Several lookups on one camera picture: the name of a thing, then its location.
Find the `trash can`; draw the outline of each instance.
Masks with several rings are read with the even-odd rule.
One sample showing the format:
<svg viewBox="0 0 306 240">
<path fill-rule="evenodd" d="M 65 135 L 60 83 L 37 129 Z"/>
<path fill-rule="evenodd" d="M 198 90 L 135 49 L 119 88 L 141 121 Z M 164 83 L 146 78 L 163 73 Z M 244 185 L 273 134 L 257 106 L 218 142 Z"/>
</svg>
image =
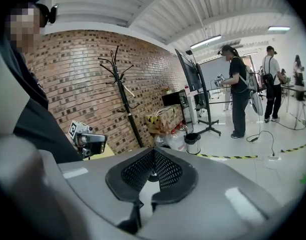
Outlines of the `trash can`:
<svg viewBox="0 0 306 240">
<path fill-rule="evenodd" d="M 198 133 L 189 133 L 188 135 L 185 136 L 184 140 L 186 143 L 187 147 L 187 152 L 190 154 L 197 155 L 198 153 L 201 152 L 199 140 L 201 139 L 201 135 Z"/>
</svg>

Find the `black cabinet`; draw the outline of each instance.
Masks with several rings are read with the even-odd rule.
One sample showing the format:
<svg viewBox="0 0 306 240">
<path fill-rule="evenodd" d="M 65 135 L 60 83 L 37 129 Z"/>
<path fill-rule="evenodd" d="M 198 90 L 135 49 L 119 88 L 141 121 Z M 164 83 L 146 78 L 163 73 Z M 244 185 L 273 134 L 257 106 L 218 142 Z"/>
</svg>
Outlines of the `black cabinet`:
<svg viewBox="0 0 306 240">
<path fill-rule="evenodd" d="M 188 127 L 189 132 L 193 132 L 193 123 L 192 123 L 192 116 L 189 111 L 188 101 L 186 97 L 185 90 L 181 90 L 175 93 L 167 94 L 162 96 L 164 106 L 171 106 L 175 104 L 180 104 L 184 116 L 184 121 Z"/>
</svg>

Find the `brick wall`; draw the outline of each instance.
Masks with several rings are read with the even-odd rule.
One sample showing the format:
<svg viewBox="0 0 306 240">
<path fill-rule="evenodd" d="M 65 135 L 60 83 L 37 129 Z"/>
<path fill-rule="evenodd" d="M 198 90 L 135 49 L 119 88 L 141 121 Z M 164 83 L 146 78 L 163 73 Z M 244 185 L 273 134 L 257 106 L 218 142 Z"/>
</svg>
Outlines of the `brick wall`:
<svg viewBox="0 0 306 240">
<path fill-rule="evenodd" d="M 143 115 L 163 106 L 161 91 L 170 87 L 173 91 L 186 84 L 179 60 L 170 52 L 148 42 L 112 32 L 75 30 L 49 34 L 43 37 L 34 53 L 25 54 L 28 68 L 36 74 L 49 100 L 49 111 L 59 126 L 68 132 L 72 120 L 92 126 L 96 133 L 106 134 L 108 144 L 119 154 L 138 147 L 124 108 L 117 84 L 111 82 L 110 73 L 99 66 L 111 69 L 110 50 L 117 54 L 117 66 L 121 73 L 130 65 L 124 85 L 136 97 L 127 97 L 136 126 L 144 145 L 153 145 L 144 125 Z"/>
</svg>

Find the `white ceiling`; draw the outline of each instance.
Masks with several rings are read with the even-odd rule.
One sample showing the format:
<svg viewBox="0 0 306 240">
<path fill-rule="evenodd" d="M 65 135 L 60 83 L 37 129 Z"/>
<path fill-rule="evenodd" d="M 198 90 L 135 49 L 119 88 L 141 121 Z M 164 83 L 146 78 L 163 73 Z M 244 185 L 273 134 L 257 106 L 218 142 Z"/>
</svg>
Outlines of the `white ceiling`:
<svg viewBox="0 0 306 240">
<path fill-rule="evenodd" d="M 214 57 L 223 44 L 244 51 L 266 46 L 277 33 L 271 25 L 292 26 L 296 17 L 285 0 L 51 0 L 57 22 L 100 22 L 130 28 L 184 52 L 208 37 L 210 47 L 194 51 L 198 61 Z"/>
</svg>

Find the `whiteboard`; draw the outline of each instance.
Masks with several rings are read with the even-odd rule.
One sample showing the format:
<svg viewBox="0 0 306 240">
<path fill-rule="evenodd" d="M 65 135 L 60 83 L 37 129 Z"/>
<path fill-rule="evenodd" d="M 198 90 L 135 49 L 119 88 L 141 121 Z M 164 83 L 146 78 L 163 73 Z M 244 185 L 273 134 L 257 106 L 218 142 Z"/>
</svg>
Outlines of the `whiteboard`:
<svg viewBox="0 0 306 240">
<path fill-rule="evenodd" d="M 199 65 L 204 77 L 207 90 L 216 88 L 214 80 L 217 79 L 217 76 L 223 75 L 225 78 L 229 78 L 229 65 L 230 63 L 228 61 L 225 61 L 225 57 L 217 58 Z"/>
</svg>

